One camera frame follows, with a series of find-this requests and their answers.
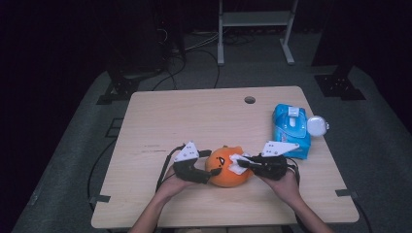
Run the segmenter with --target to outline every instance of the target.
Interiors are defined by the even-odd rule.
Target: shelf
[[[223,13],[223,26],[288,25],[290,11]]]

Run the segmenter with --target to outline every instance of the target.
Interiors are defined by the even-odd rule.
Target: hole in table
[[[247,104],[255,104],[256,101],[257,101],[257,99],[255,99],[255,97],[253,97],[253,96],[246,96],[245,97],[245,102]]]

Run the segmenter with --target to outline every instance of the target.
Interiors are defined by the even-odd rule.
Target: orange pumpkin toy
[[[243,154],[241,147],[228,148],[223,147],[215,150],[205,162],[205,170],[210,172],[215,168],[222,168],[220,174],[210,178],[209,182],[221,187],[234,187],[241,183],[244,183],[252,174],[252,170],[248,169],[241,175],[230,171],[228,167],[233,162],[230,160],[230,156],[233,154]]]

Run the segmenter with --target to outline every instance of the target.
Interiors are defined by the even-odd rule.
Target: dark background
[[[289,1],[225,2],[227,10],[290,6]],[[217,2],[182,0],[180,12],[177,1],[167,4],[0,1],[0,232],[13,229],[73,113],[108,60],[139,69],[161,68],[167,57],[158,45],[157,28],[183,19],[185,33],[217,29]],[[349,59],[372,77],[411,131],[411,12],[407,1],[300,1],[293,31],[323,30],[313,65]]]

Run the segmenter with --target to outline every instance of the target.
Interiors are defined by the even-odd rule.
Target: gray floor
[[[326,142],[348,188],[359,202],[374,232],[412,232],[412,137],[377,91],[372,79],[354,68],[349,79],[366,100],[342,101],[324,97],[314,75],[334,67],[311,67],[320,34],[292,34],[290,45],[296,61],[286,63],[280,35],[255,36],[241,47],[225,47],[217,88],[298,85],[316,115],[330,124]],[[187,37],[187,46],[204,38]],[[201,48],[216,56],[216,45]],[[182,67],[172,59],[170,72]],[[218,67],[206,52],[188,53],[185,69],[175,76],[178,89],[213,88]],[[143,81],[148,91],[168,74]],[[96,77],[58,145],[35,197],[27,205],[15,232],[107,232],[90,225],[92,210],[87,200],[87,181],[94,162],[113,138],[106,137],[112,119],[123,117],[127,101],[96,105],[110,82],[107,73]],[[173,89],[171,80],[157,90]],[[91,196],[99,193],[113,146],[98,161],[90,179]],[[353,224],[332,224],[336,232],[367,232],[363,217]],[[294,232],[300,232],[293,226]]]

